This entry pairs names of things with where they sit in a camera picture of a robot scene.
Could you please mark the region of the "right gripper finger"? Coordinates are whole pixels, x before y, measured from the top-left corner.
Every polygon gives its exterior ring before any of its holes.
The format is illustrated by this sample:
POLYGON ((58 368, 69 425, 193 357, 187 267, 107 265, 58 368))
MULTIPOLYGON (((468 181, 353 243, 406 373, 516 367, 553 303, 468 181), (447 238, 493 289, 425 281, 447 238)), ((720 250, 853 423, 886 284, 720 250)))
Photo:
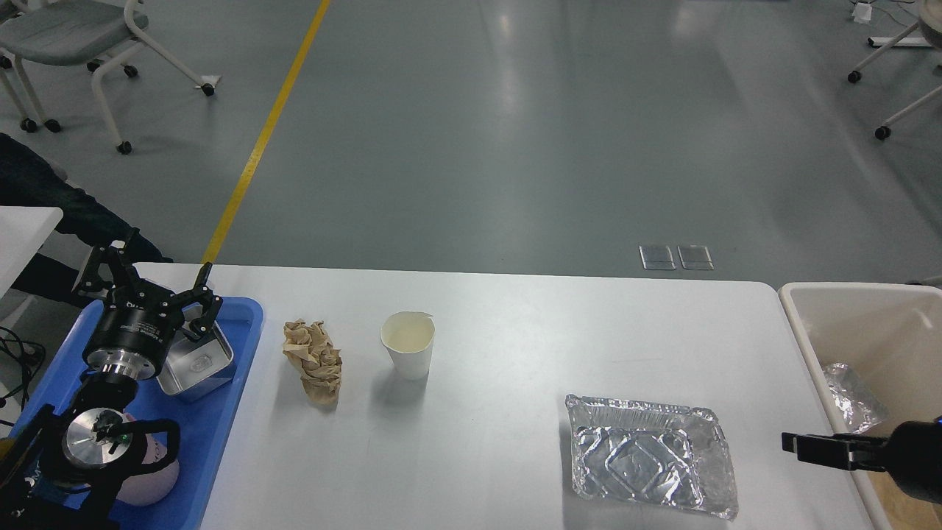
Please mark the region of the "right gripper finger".
POLYGON ((885 472, 881 452, 886 442, 886 437, 847 433, 831 436, 782 433, 782 449, 793 453, 799 461, 845 472, 885 472))

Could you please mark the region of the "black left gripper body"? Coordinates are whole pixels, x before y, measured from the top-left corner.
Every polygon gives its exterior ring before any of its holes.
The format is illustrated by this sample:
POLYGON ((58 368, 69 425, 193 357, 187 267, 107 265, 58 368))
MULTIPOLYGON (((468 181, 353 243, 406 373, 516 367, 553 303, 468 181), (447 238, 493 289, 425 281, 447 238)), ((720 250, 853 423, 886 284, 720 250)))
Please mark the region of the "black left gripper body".
POLYGON ((162 286, 118 286, 82 353, 85 364, 141 381, 159 376, 182 313, 162 286))

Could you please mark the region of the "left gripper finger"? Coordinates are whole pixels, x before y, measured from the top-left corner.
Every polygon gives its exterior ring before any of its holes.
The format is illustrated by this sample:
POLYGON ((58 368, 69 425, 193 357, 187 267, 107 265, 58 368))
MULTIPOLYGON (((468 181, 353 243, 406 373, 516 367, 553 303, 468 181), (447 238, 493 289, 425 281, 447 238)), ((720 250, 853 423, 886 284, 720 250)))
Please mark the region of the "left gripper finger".
POLYGON ((191 342, 205 338, 213 329, 222 308, 222 298, 208 285, 213 264, 203 264, 188 291, 174 293, 166 302, 166 319, 174 331, 191 342))
POLYGON ((107 246, 92 246, 71 291, 92 299, 146 299, 146 281, 127 256, 127 248, 139 239, 139 229, 130 229, 125 239, 107 246))

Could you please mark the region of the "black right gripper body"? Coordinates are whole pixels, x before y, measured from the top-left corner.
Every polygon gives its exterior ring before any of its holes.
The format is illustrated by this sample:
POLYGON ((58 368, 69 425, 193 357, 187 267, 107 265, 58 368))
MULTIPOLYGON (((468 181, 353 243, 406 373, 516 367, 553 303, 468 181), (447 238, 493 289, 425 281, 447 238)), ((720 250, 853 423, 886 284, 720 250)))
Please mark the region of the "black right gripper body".
POLYGON ((940 420, 908 420, 898 425, 882 449, 885 469, 904 494, 941 504, 940 420))

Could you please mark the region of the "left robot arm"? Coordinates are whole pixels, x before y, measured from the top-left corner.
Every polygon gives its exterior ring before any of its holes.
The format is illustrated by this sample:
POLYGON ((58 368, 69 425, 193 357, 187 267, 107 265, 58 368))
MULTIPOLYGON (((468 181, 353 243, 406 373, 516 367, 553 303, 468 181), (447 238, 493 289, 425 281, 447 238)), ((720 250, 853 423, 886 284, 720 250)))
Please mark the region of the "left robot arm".
POLYGON ((212 263, 175 292, 142 278, 126 239, 94 246, 73 293, 101 300, 103 315, 85 346, 87 372, 58 414, 43 405, 3 440, 4 529, 118 529, 109 517, 124 482, 161 472, 180 452, 175 420, 129 420, 139 382, 161 375, 175 336, 192 342, 213 330, 222 298, 210 288, 212 263))

